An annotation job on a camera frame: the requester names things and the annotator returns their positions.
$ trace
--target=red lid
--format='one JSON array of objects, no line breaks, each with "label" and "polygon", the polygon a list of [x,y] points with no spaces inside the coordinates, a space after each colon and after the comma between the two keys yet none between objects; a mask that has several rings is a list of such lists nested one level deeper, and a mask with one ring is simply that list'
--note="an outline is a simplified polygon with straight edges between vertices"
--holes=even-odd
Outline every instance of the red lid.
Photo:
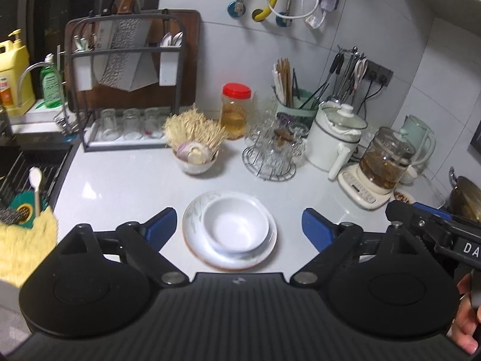
[{"label": "red lid", "polygon": [[251,89],[244,85],[238,83],[228,83],[222,88],[222,95],[230,97],[237,100],[247,100],[251,98]]}]

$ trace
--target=human hand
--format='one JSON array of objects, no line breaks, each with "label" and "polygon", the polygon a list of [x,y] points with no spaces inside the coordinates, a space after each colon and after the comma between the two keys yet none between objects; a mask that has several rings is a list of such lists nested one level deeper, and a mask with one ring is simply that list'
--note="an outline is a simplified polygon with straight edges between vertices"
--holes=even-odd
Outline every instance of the human hand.
[{"label": "human hand", "polygon": [[478,327],[479,322],[481,322],[481,308],[479,308],[478,311],[475,311],[471,306],[470,274],[465,275],[463,279],[459,281],[458,290],[460,294],[464,294],[464,297],[461,300],[458,313],[451,326],[451,339],[465,352],[473,354],[478,348],[478,343],[473,338],[473,334],[476,327]]}]

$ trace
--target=green dish soap bottle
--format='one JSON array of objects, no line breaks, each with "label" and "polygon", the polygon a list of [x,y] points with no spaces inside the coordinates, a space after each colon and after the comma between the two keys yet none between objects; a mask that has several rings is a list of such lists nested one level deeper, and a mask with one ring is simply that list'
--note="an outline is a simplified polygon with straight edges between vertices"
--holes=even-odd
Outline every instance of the green dish soap bottle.
[{"label": "green dish soap bottle", "polygon": [[[49,54],[45,57],[45,62],[55,65],[54,55]],[[43,101],[45,107],[52,109],[62,105],[62,98],[60,97],[60,88],[52,68],[45,66],[40,71],[40,83],[42,84]]]}]

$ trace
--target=plastic jar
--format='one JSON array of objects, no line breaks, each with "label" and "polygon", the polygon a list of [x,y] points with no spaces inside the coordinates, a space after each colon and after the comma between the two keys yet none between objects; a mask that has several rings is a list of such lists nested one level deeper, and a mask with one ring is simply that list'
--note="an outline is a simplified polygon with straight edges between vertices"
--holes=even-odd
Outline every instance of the plastic jar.
[{"label": "plastic jar", "polygon": [[237,140],[246,134],[251,107],[252,90],[248,86],[238,83],[224,85],[220,124],[227,131],[229,140]]}]

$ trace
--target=countertop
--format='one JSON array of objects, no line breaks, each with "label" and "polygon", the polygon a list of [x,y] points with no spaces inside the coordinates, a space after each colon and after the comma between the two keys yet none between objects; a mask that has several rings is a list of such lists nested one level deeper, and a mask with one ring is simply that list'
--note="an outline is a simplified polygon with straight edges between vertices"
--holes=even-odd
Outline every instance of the countertop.
[{"label": "countertop", "polygon": [[244,140],[226,142],[217,163],[205,174],[191,177],[180,171],[167,148],[85,153],[80,146],[54,211],[59,240],[78,223],[89,223],[95,231],[114,230],[127,221],[145,222],[170,206],[177,211],[177,230],[160,252],[193,279],[196,272],[218,270],[186,247],[182,236],[185,209],[206,191],[241,191],[257,197],[272,213],[278,228],[273,253],[249,272],[283,272],[289,280],[317,255],[302,232],[305,208],[316,209],[333,223],[352,221],[365,231],[386,231],[385,207],[372,212],[361,209],[337,181],[330,182],[326,172],[309,162],[299,166],[290,181],[263,181],[242,163],[244,148]]}]

